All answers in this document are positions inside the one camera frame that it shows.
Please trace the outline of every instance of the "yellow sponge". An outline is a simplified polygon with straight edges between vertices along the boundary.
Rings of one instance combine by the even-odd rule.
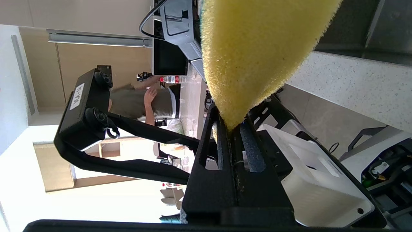
[[[205,77],[229,130],[313,50],[340,0],[205,0]]]

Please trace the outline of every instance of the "person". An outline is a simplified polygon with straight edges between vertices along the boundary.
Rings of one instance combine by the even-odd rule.
[[[110,92],[109,112],[155,125],[156,119],[178,118],[180,84],[156,89],[158,77],[151,77],[143,87],[131,83]]]

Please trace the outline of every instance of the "plastic water bottle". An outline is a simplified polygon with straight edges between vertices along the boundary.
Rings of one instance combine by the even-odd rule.
[[[186,83],[189,80],[189,76],[165,76],[161,77],[160,81],[168,84],[180,84]]]

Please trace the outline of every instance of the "speckled countertop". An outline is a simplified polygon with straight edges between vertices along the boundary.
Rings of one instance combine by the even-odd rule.
[[[312,52],[287,83],[412,133],[412,67]]]

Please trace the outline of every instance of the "olive shirt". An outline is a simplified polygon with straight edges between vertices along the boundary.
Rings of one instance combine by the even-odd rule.
[[[135,89],[131,84],[110,92],[112,108],[110,112],[138,120],[146,119],[145,93],[147,89]],[[152,101],[154,117],[158,119],[172,118],[172,96],[169,89],[158,89]]]

